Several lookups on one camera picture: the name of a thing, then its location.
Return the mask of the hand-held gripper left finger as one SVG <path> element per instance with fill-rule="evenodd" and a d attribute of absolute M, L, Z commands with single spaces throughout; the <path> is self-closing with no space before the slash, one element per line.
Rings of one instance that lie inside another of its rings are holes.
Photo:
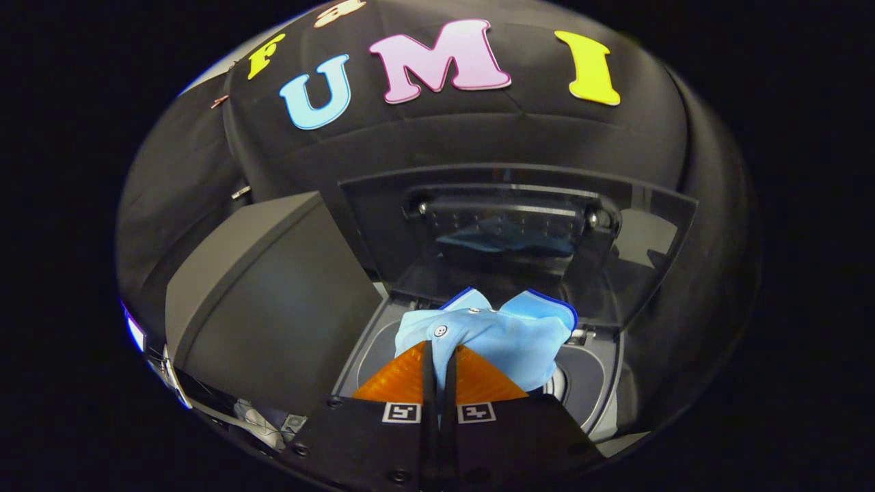
<path fill-rule="evenodd" d="M 438 491 L 431 343 L 389 361 L 352 396 L 333 395 L 297 433 L 287 465 L 332 491 Z"/>

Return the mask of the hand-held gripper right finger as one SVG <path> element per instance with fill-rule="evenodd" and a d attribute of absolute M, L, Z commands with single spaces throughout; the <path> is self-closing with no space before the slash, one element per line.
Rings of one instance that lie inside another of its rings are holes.
<path fill-rule="evenodd" d="M 441 491 L 550 491 L 603 466 L 551 395 L 528 396 L 465 346 L 451 352 L 440 412 Z"/>

